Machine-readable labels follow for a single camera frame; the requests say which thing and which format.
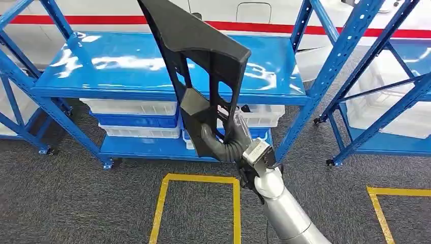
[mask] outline blue storage bin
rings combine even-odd
[[[184,133],[184,139],[185,140],[190,140],[190,136],[189,136],[189,134],[187,133],[187,131],[185,131],[185,129],[184,128],[181,128],[182,129],[182,132]],[[265,136],[266,136],[266,133],[268,132],[268,130],[269,130],[270,128],[250,128],[250,133],[251,133],[251,135],[252,135],[252,138],[258,138],[258,137],[260,137],[260,138],[265,138]],[[222,134],[224,134],[225,133],[225,130],[224,129],[219,129],[219,131],[222,133]]]
[[[99,123],[105,126],[176,128],[179,109],[174,115],[99,114],[91,111],[90,115],[97,118]]]
[[[271,130],[271,128],[250,128],[250,133],[251,133],[253,139],[260,137],[260,138],[266,140],[268,143],[270,143],[272,138],[268,138],[268,136],[270,136],[269,130]],[[189,150],[195,149],[195,147],[192,143],[192,140],[190,139],[189,134],[184,129],[182,130],[182,138],[183,138],[184,142],[186,143],[187,149],[189,149]]]

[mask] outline red stripe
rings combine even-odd
[[[66,16],[69,24],[147,24],[143,16]],[[18,15],[13,24],[53,24],[48,15]],[[293,25],[289,24],[257,24],[257,23],[237,23],[224,21],[207,21],[214,28],[223,31],[245,31],[245,32],[265,32],[265,33],[292,33]],[[366,37],[377,37],[382,29],[369,28],[365,32]],[[321,26],[307,26],[306,34],[325,35],[325,30]],[[399,29],[393,37],[399,38],[431,38],[431,30],[426,29]]]

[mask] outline yellow tape square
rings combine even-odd
[[[160,187],[157,207],[154,213],[152,223],[151,236],[149,244],[156,244],[159,236],[160,223],[162,221],[163,207],[165,206],[166,193],[170,180],[194,181],[194,182],[210,182],[233,184],[233,243],[241,244],[241,214],[240,214],[240,199],[239,199],[239,181],[234,177],[222,176],[206,176],[206,175],[190,175],[190,174],[167,174]]]
[[[388,244],[395,244],[377,195],[431,197],[431,190],[366,187]]]

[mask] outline silver robot arm segment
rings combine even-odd
[[[265,215],[279,239],[286,244],[330,243],[287,190],[279,168],[267,167],[272,157],[273,148],[260,138],[242,154],[242,159],[258,174],[254,186],[264,200]]]

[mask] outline glossy blue shelf surface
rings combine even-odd
[[[272,97],[307,99],[288,38],[231,36],[252,51],[240,102]],[[208,74],[188,61],[194,87],[207,95]],[[75,32],[33,88],[41,96],[175,100],[152,34]],[[222,96],[230,96],[227,86]]]
[[[348,123],[345,103],[340,103],[341,115]],[[356,129],[345,124],[352,139],[356,139],[364,130]],[[356,154],[384,154],[384,155],[416,155],[431,156],[431,136],[419,139],[388,133],[377,133],[356,151]]]
[[[415,76],[431,72],[431,40],[393,39],[390,43]],[[425,101],[431,101],[431,91]]]
[[[268,130],[268,139],[266,141],[272,145],[271,130]],[[186,149],[186,143],[182,139],[182,135],[178,139],[106,136],[100,148],[100,154],[115,158],[216,162],[212,158],[199,158],[195,150]]]

